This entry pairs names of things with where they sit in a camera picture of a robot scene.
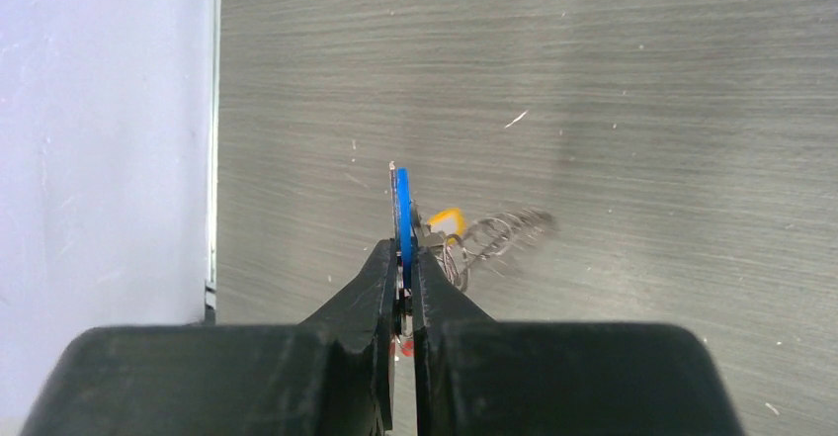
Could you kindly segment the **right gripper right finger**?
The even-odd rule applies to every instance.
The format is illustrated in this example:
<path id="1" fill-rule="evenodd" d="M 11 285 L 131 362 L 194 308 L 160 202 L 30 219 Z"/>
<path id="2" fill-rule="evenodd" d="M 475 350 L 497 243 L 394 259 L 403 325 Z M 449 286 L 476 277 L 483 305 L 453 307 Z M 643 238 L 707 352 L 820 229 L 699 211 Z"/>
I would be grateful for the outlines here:
<path id="1" fill-rule="evenodd" d="M 656 322 L 498 321 L 413 260 L 422 435 L 740 435 L 705 345 Z"/>

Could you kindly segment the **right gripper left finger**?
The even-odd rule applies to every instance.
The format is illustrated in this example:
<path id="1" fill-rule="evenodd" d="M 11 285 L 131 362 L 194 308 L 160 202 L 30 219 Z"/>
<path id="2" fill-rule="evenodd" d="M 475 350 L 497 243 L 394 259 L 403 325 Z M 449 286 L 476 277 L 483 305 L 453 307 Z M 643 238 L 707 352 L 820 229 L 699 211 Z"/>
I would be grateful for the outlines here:
<path id="1" fill-rule="evenodd" d="M 110 326 L 61 354 L 26 435 L 381 435 L 395 245 L 295 325 Z"/>

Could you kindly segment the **metal spring coil keyring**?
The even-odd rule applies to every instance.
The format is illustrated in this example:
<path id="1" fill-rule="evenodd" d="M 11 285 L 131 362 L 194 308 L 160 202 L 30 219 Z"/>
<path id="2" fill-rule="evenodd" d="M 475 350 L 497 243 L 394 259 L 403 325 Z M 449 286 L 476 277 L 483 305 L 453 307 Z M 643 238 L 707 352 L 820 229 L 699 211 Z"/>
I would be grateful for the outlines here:
<path id="1" fill-rule="evenodd" d="M 505 257 L 540 246 L 558 231 L 555 216 L 534 208 L 500 211 L 467 223 L 455 243 L 432 247 L 448 280 L 460 291 L 467 290 L 472 272 L 493 264 L 511 266 Z"/>

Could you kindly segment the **yellow handled key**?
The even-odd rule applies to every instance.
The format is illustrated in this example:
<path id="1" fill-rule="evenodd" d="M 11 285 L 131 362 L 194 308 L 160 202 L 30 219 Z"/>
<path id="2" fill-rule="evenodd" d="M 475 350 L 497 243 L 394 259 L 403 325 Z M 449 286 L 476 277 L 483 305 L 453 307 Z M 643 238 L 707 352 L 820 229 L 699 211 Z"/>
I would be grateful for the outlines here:
<path id="1" fill-rule="evenodd" d="M 423 243 L 428 247 L 449 245 L 456 242 L 454 235 L 462 237 L 466 229 L 467 223 L 461 209 L 446 209 L 426 220 Z"/>

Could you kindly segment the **blue key tag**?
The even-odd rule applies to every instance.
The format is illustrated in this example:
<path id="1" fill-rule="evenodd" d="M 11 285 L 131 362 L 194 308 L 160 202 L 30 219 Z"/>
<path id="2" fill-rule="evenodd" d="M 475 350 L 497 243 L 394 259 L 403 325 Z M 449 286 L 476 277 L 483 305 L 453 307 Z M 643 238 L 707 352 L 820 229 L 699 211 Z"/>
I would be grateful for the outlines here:
<path id="1" fill-rule="evenodd" d="M 412 291 L 412 267 L 415 255 L 412 196 L 409 173 L 391 161 L 388 165 L 391 182 L 394 232 L 402 263 L 402 288 Z"/>

